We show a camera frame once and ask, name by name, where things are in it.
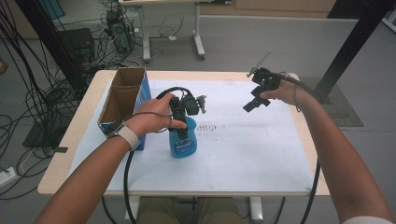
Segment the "white paper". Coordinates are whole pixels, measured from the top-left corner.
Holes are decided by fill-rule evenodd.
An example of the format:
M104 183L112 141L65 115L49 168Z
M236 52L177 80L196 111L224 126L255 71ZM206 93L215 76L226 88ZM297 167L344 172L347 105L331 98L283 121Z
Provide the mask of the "white paper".
M171 156L168 132L149 133L143 151L136 151L129 172L129 190L178 194L303 194L312 188L299 136L288 107L272 101L247 113L256 84L246 81L150 80L151 96L183 87L197 97L206 95L206 113L193 116L198 148L187 158ZM70 173L103 141L97 120L109 84L79 143ZM181 96L181 91L173 92ZM127 156L108 191L121 191Z

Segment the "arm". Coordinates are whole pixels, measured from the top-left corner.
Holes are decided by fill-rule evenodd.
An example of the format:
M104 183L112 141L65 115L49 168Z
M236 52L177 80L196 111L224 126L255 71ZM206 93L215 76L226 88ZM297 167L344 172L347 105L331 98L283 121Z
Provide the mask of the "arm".
M172 94L161 100L144 102L139 112L169 114ZM138 115L125 121L138 137L157 132L169 125L169 117L152 114ZM185 128L186 124L172 120L172 128ZM35 223L86 223L130 146L119 136L107 139L81 163L55 193Z
M359 216L394 222L381 190L356 149L314 97L301 88L295 93L297 102L294 84L282 80L279 89L263 92L261 98L297 103L303 111L340 222Z

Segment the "power strip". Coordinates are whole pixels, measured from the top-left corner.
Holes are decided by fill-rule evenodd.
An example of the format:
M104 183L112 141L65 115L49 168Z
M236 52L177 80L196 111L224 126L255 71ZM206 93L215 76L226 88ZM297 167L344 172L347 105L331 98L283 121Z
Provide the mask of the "power strip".
M11 181L18 179L17 175L15 174L14 168L9 167L6 171L0 173L0 188L5 186L6 184L10 183Z

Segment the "blue box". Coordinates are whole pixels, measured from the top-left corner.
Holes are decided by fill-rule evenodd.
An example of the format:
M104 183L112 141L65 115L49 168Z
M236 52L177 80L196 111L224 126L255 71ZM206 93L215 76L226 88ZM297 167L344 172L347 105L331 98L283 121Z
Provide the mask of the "blue box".
M146 68L120 68L111 83L102 113L99 128L105 133L112 124L129 119L142 102L150 100L149 80ZM143 150L146 135L140 137L136 150Z

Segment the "wristwatch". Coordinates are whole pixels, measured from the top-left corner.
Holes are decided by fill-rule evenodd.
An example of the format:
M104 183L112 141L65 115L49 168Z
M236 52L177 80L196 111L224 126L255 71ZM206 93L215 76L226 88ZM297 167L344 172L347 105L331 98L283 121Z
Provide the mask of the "wristwatch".
M121 136L123 139L125 139L131 146L130 151L135 150L140 144L139 138L131 129L126 126L125 121L123 120L114 122L111 127L107 129L106 137L111 138L114 136Z

